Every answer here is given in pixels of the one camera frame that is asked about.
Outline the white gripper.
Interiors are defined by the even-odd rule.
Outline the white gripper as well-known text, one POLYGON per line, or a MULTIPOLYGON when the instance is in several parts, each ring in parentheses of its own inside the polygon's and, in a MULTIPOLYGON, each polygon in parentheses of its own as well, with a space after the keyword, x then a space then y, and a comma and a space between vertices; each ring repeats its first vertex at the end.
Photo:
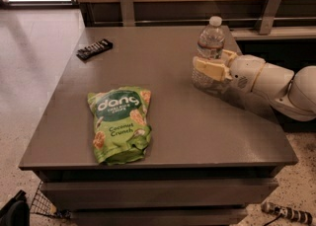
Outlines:
POLYGON ((223 63, 195 56, 193 66, 195 70, 215 81, 232 79, 230 82, 232 88, 250 93, 266 61, 253 55, 237 56, 236 52, 223 49, 221 53, 223 63))

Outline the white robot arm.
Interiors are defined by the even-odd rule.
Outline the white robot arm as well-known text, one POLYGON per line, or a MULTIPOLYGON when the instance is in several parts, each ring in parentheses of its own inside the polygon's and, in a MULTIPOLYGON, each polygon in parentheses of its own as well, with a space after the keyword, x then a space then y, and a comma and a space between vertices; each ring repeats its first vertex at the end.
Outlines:
POLYGON ((316 66, 297 73, 254 55, 224 49, 219 59, 193 58, 196 85, 220 92, 233 88, 264 98, 271 107, 298 120, 316 118, 316 66))

